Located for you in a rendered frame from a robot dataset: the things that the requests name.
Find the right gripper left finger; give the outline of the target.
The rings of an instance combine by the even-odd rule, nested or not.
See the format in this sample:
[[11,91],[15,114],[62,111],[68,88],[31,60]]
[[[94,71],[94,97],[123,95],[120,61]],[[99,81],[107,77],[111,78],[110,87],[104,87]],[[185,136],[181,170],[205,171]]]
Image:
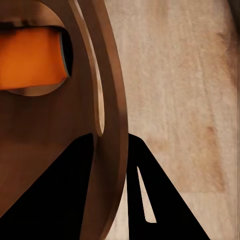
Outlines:
[[80,240],[94,155],[76,138],[0,218],[0,240]]

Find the trash can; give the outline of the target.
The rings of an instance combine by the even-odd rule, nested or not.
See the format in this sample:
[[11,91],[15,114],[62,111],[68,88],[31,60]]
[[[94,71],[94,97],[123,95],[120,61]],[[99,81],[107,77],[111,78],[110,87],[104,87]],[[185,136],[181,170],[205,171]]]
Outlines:
[[77,0],[96,54],[104,98],[99,118],[96,66],[74,0],[0,0],[0,31],[64,32],[71,77],[60,84],[0,90],[0,218],[77,138],[94,152],[79,240],[105,240],[127,176],[129,125],[119,53],[104,0]]

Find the can of soda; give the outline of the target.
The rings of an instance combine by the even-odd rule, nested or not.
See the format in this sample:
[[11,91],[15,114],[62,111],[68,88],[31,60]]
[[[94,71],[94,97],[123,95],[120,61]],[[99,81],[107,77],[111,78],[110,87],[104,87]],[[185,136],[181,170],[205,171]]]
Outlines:
[[0,91],[56,85],[71,76],[64,32],[48,26],[0,30]]

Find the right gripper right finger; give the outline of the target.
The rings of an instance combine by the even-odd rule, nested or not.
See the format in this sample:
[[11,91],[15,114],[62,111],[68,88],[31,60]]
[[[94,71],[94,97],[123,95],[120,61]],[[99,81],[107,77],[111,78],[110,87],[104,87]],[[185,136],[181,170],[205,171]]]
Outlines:
[[[137,167],[156,223],[145,219]],[[126,183],[129,240],[210,240],[146,143],[130,133]]]

